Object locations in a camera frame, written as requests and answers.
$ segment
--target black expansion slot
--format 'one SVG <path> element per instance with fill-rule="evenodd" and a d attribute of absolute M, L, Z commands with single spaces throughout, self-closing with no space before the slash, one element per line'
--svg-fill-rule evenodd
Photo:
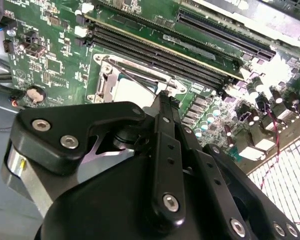
<path fill-rule="evenodd" d="M 215 54 L 215 55 L 219 55 L 221 57 L 225 57 L 227 59 L 231 58 L 232 60 L 235 60 L 236 58 L 234 57 L 231 57 L 229 56 L 228 54 L 224 53 L 224 52 L 218 52 L 217 50 L 213 49 L 213 48 L 210 48 L 210 47 L 207 47 L 204 45 L 204 43 L 198 41 L 198 40 L 195 40 L 193 38 L 190 38 L 188 36 L 185 36 L 185 35 L 182 35 L 178 32 L 175 32 L 167 27 L 164 27 L 162 25 L 158 25 L 156 23 L 153 23 L 145 18 L 142 18 L 138 15 L 134 15 L 132 13 L 127 13 L 125 11 L 122 11 L 114 6 L 111 6 L 109 5 L 108 3 L 105 3 L 105 2 L 102 2 L 102 1 L 99 1 L 99 0 L 92 0 L 92 2 L 95 4 L 96 8 L 99 8 L 99 7 L 102 7 L 102 8 L 106 8 L 110 11 L 113 12 L 113 14 L 118 14 L 122 17 L 125 17 L 126 19 L 128 20 L 131 20 L 131 21 L 134 21 L 134 22 L 137 22 L 139 24 L 142 24 L 142 25 L 145 25 L 153 30 L 157 30 L 158 32 L 160 33 L 163 33 L 163 34 L 167 34 L 167 35 L 170 35 L 174 38 L 177 38 L 177 39 L 180 39 L 182 42 L 185 42 L 185 43 L 188 43 L 188 44 L 191 44 L 199 49 L 203 49 L 205 51 L 208 51 L 212 54 Z"/>
<path fill-rule="evenodd" d="M 97 44 L 118 54 L 141 61 L 151 67 L 157 67 L 168 73 L 217 89 L 224 85 L 227 76 L 205 69 L 195 61 L 176 56 L 162 49 L 142 43 L 120 32 L 93 23 L 86 38 L 88 46 Z"/>
<path fill-rule="evenodd" d="M 270 47 L 240 35 L 234 31 L 228 30 L 225 27 L 217 25 L 204 17 L 193 14 L 187 10 L 179 9 L 177 23 L 180 23 L 188 28 L 194 29 L 206 36 L 219 40 L 225 44 L 233 46 L 247 54 L 250 54 L 258 59 L 270 61 L 276 54 Z"/>

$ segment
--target perforated metal panel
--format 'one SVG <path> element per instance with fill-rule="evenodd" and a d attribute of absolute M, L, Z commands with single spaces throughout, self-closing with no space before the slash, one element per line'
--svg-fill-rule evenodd
<path fill-rule="evenodd" d="M 259 188 L 275 160 L 272 158 L 249 175 Z M 280 153 L 279 163 L 267 174 L 262 191 L 300 230 L 300 140 Z"/>

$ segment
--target screw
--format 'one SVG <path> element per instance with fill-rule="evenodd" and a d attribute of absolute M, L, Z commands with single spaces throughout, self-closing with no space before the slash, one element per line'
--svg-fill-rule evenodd
<path fill-rule="evenodd" d="M 190 133 L 192 132 L 191 129 L 188 128 L 187 126 L 184 128 L 184 130 L 185 130 L 188 134 L 190 134 Z"/>
<path fill-rule="evenodd" d="M 163 120 L 164 120 L 165 122 L 167 122 L 167 123 L 170 122 L 170 119 L 168 119 L 168 118 L 166 118 L 166 117 L 163 117 Z"/>
<path fill-rule="evenodd" d="M 235 218 L 231 219 L 230 221 L 232 229 L 235 231 L 236 234 L 238 234 L 240 237 L 245 237 L 245 229 L 243 225 Z"/>
<path fill-rule="evenodd" d="M 32 122 L 32 126 L 35 130 L 40 132 L 46 132 L 51 129 L 51 125 L 48 121 L 45 121 L 43 119 L 36 119 Z"/>
<path fill-rule="evenodd" d="M 177 199 L 170 194 L 166 194 L 163 196 L 163 203 L 166 206 L 166 208 L 171 212 L 175 213 L 179 210 L 179 203 Z"/>
<path fill-rule="evenodd" d="M 61 144 L 63 147 L 68 149 L 76 149 L 79 145 L 79 141 L 76 139 L 76 137 L 71 135 L 65 135 L 61 137 Z"/>
<path fill-rule="evenodd" d="M 217 154 L 220 153 L 220 150 L 219 150 L 216 146 L 213 146 L 212 149 L 213 149 L 213 151 L 216 152 Z"/>
<path fill-rule="evenodd" d="M 9 35 L 10 37 L 15 37 L 16 36 L 16 31 L 15 29 L 9 29 L 6 31 L 7 35 Z"/>
<path fill-rule="evenodd" d="M 137 115 L 141 114 L 141 111 L 138 110 L 137 108 L 133 108 L 132 111 L 135 112 Z"/>
<path fill-rule="evenodd" d="M 104 66 L 102 66 L 101 71 L 104 74 L 109 74 L 112 71 L 112 67 L 110 65 L 108 65 L 108 64 L 104 65 Z"/>
<path fill-rule="evenodd" d="M 274 226 L 274 229 L 277 231 L 277 233 L 278 233 L 280 236 L 282 236 L 282 237 L 285 236 L 285 232 L 283 231 L 283 229 L 280 227 L 279 224 L 274 223 L 273 226 Z"/>
<path fill-rule="evenodd" d="M 297 237 L 298 233 L 296 232 L 296 230 L 290 225 L 290 224 L 286 224 L 286 227 L 288 228 L 289 232 L 294 236 Z"/>

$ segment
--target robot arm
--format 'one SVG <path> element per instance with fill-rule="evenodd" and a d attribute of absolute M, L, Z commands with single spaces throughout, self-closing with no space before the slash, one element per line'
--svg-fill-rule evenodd
<path fill-rule="evenodd" d="M 5 182 L 44 217 L 38 240 L 300 240 L 295 225 L 218 146 L 198 143 L 178 101 L 27 109 L 15 119 Z M 94 155 L 134 156 L 78 184 Z"/>

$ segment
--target motherboard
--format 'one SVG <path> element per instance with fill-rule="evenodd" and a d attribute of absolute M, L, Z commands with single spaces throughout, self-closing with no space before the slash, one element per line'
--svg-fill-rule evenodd
<path fill-rule="evenodd" d="M 280 2 L 5 0 L 18 104 L 142 108 L 168 91 L 202 145 L 263 159 L 300 117 L 300 6 Z"/>

